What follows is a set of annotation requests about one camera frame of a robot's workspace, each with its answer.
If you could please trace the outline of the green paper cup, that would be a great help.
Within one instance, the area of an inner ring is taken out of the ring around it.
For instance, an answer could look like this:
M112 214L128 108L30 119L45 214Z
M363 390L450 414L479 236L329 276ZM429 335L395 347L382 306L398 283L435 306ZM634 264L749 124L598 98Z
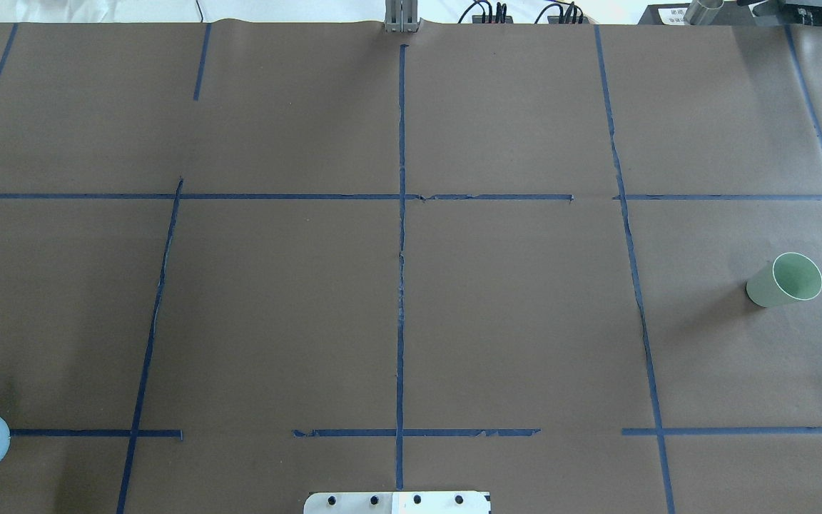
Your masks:
M782 253L745 283L745 293L760 307L811 301L822 292L822 273L801 253Z

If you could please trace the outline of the aluminium frame post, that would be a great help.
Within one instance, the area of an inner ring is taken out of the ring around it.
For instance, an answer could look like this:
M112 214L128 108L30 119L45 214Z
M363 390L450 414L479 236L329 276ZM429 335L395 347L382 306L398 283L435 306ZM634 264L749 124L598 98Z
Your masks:
M420 29L418 0L385 0L384 29L391 34L411 34Z

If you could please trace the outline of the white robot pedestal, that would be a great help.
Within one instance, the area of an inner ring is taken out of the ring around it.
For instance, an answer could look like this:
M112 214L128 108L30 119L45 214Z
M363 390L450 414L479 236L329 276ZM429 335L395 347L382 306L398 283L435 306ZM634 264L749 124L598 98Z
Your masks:
M320 492L304 513L492 513L488 492L473 490Z

